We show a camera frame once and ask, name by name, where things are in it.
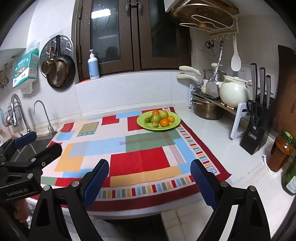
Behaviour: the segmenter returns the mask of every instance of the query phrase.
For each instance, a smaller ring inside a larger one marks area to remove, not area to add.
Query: metal pot
[[[210,80],[215,72],[215,69],[204,69],[204,79]],[[224,76],[226,73],[224,71],[217,71],[217,74],[215,76],[215,80],[218,82],[224,81]]]
[[[222,117],[223,109],[205,99],[193,96],[193,112],[197,116],[207,120],[219,120]]]

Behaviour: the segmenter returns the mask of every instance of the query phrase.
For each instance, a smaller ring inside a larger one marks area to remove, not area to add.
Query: green fruit
[[[160,120],[161,120],[161,118],[160,118],[160,116],[158,114],[152,114],[151,115],[151,118],[150,118],[151,123],[157,122],[159,124]]]
[[[150,122],[150,116],[145,118],[145,122],[149,123]]]
[[[165,110],[161,110],[159,112],[159,116],[160,116],[161,119],[166,119],[168,117],[168,112],[165,111]]]
[[[157,122],[153,122],[153,123],[152,123],[152,126],[153,126],[153,127],[158,127],[158,123],[157,123]]]

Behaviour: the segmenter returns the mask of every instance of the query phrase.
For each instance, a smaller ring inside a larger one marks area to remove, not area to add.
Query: tissue package
[[[20,58],[14,68],[12,87],[17,87],[28,79],[31,81],[36,80],[38,59],[38,48],[33,49]]]

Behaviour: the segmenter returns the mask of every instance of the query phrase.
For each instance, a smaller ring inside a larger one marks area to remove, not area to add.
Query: glass jar
[[[281,130],[281,134],[276,137],[267,159],[270,170],[277,172],[281,169],[292,155],[294,143],[294,137],[289,132]]]
[[[293,159],[286,173],[283,175],[281,184],[286,193],[288,193],[291,196],[296,194],[296,160],[295,158]]]

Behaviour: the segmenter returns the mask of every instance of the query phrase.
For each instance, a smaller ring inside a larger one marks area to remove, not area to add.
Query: plate of fruit
[[[163,131],[175,128],[181,122],[181,118],[174,112],[166,110],[153,110],[139,115],[139,126],[153,131]]]

